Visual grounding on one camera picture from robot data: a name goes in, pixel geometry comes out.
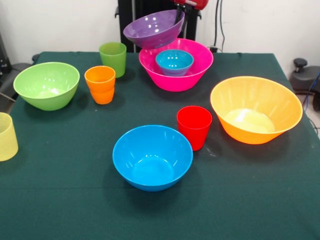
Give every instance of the pink bowl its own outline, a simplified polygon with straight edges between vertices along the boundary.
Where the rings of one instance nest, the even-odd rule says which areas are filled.
[[[156,56],[158,53],[169,49],[183,50],[193,56],[194,63],[184,76],[166,76],[162,74],[160,67],[156,63]],[[139,61],[159,88],[170,92],[181,92],[196,85],[214,62],[214,56],[207,47],[196,41],[177,38],[172,43],[160,48],[142,49],[139,53]]]

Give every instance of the green bowl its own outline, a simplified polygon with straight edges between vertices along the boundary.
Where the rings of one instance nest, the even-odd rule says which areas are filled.
[[[16,76],[14,90],[32,106],[54,111],[65,107],[76,93],[79,71],[63,62],[31,66]]]

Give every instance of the red cup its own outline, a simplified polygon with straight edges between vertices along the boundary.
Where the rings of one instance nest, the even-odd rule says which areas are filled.
[[[200,150],[212,123],[211,113],[201,106],[185,106],[176,114],[176,120],[179,132],[189,140],[192,150]]]

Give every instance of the purple bowl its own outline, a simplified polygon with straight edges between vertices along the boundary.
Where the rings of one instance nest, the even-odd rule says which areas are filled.
[[[185,13],[181,12],[180,20],[174,25],[177,10],[158,11],[143,16],[127,25],[123,34],[143,49],[157,49],[172,43],[181,32]]]

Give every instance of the black knob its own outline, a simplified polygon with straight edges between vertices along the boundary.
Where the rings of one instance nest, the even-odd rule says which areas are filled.
[[[308,62],[307,60],[303,58],[296,58],[293,60],[293,63],[296,68],[302,69],[303,67],[307,66]]]

